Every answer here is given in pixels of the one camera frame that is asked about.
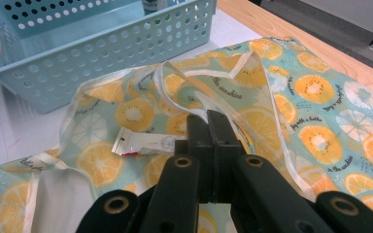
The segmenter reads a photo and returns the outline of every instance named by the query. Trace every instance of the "tag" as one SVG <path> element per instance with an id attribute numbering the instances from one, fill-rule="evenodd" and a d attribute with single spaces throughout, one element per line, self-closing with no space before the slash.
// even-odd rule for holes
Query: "tag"
<path id="1" fill-rule="evenodd" d="M 136 133 L 122 127 L 115 140 L 112 152 L 117 155 L 174 154 L 175 141 L 185 140 L 185 136 Z"/>

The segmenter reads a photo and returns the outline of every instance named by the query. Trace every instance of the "light blue plastic basket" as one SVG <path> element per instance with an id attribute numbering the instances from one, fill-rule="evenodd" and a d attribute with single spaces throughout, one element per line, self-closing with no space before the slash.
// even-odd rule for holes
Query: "light blue plastic basket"
<path id="1" fill-rule="evenodd" d="M 79 85 L 164 61 L 208 42 L 216 0 L 0 0 L 0 83 L 39 113 L 68 104 Z"/>

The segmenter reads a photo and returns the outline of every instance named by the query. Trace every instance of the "screw hole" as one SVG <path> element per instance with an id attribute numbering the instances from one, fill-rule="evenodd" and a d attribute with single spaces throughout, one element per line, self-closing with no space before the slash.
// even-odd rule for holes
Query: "screw hole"
<path id="1" fill-rule="evenodd" d="M 296 229 L 301 231 L 302 233 L 314 233 L 314 227 L 309 222 L 304 220 L 299 220 L 295 223 Z"/>
<path id="2" fill-rule="evenodd" d="M 115 215 L 126 210 L 129 206 L 129 201 L 124 196 L 115 196 L 108 199 L 104 205 L 104 211 L 108 214 Z"/>
<path id="3" fill-rule="evenodd" d="M 175 160 L 175 165 L 180 168 L 189 167 L 191 164 L 192 161 L 190 161 L 190 159 L 186 157 L 180 157 L 177 160 Z"/>
<path id="4" fill-rule="evenodd" d="M 330 200 L 330 204 L 332 208 L 346 216 L 357 216 L 359 214 L 358 207 L 344 198 L 334 197 Z"/>
<path id="5" fill-rule="evenodd" d="M 253 167 L 261 167 L 263 165 L 263 161 L 255 157 L 247 157 L 245 161 L 248 165 Z"/>
<path id="6" fill-rule="evenodd" d="M 160 232 L 173 232 L 175 229 L 175 225 L 171 221 L 162 221 L 159 225 Z"/>

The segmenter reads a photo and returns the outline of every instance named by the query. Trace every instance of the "wooden surface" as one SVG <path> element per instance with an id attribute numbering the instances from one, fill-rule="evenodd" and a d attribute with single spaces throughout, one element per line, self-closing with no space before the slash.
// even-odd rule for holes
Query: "wooden surface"
<path id="1" fill-rule="evenodd" d="M 350 76 L 373 90 L 373 69 L 371 67 L 272 15 L 250 1 L 218 0 L 218 7 L 261 36 L 292 36 L 296 38 L 332 69 Z"/>

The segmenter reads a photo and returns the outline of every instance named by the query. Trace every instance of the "fabric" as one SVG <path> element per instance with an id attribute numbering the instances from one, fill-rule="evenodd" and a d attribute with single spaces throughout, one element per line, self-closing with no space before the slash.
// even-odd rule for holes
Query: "fabric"
<path id="1" fill-rule="evenodd" d="M 111 153 L 120 128 L 186 135 L 187 115 L 208 109 L 226 114 L 247 153 L 269 159 L 304 197 L 340 190 L 373 209 L 373 92 L 293 38 L 263 38 L 84 83 L 59 148 L 0 166 L 0 232 L 30 231 L 44 170 L 84 174 L 94 200 L 141 194 L 169 155 Z M 234 230 L 227 205 L 199 214 L 200 232 Z"/>

